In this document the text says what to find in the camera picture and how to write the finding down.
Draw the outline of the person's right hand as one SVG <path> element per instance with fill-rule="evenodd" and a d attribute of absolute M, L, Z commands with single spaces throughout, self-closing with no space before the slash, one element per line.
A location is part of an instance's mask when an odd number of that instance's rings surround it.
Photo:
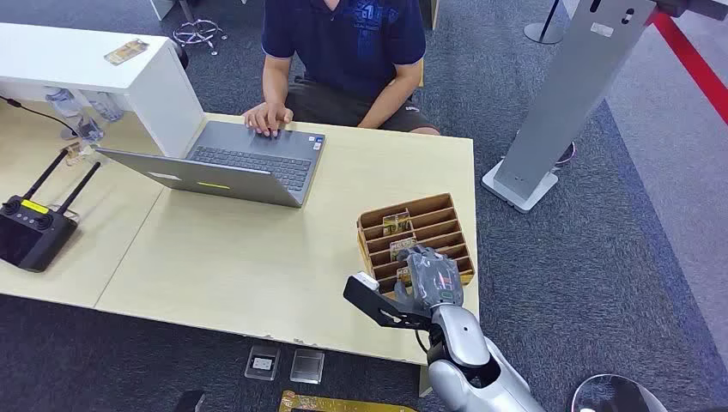
<path fill-rule="evenodd" d="M 283 103 L 264 102 L 244 112 L 242 117 L 244 125 L 257 134 L 277 137 L 279 131 L 293 121 L 294 112 Z"/>

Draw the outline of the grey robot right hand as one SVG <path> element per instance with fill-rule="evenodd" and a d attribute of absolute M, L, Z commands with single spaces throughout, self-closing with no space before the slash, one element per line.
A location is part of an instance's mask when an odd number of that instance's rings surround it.
<path fill-rule="evenodd" d="M 431 247 L 415 245 L 397 254 L 409 276 L 397 276 L 395 300 L 409 308 L 462 306 L 464 290 L 456 262 Z"/>

